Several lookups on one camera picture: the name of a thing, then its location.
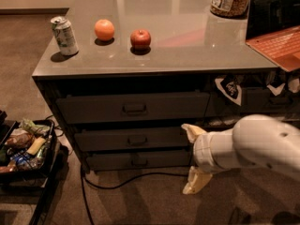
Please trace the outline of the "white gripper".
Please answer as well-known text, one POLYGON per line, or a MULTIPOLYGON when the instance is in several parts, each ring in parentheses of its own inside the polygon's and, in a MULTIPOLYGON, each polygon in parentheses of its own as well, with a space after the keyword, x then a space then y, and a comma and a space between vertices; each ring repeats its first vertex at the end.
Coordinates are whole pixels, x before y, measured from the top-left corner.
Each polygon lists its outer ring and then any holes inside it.
POLYGON ((198 167, 191 166, 187 183, 183 188, 185 195, 200 192, 212 179, 211 173, 220 173, 238 167, 236 152, 233 149, 231 130, 205 132, 204 129, 183 124, 181 128, 193 145, 193 157, 198 167))

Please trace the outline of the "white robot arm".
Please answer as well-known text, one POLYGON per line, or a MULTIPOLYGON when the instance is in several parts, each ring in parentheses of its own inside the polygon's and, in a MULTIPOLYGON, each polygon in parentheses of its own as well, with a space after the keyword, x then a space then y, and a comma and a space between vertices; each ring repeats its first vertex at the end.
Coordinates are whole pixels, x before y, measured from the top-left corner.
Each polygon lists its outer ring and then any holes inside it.
POLYGON ((300 180, 300 130, 276 118, 252 114, 230 129, 208 132, 184 124, 193 144, 186 195, 203 189, 213 175, 237 168, 266 168, 300 180))

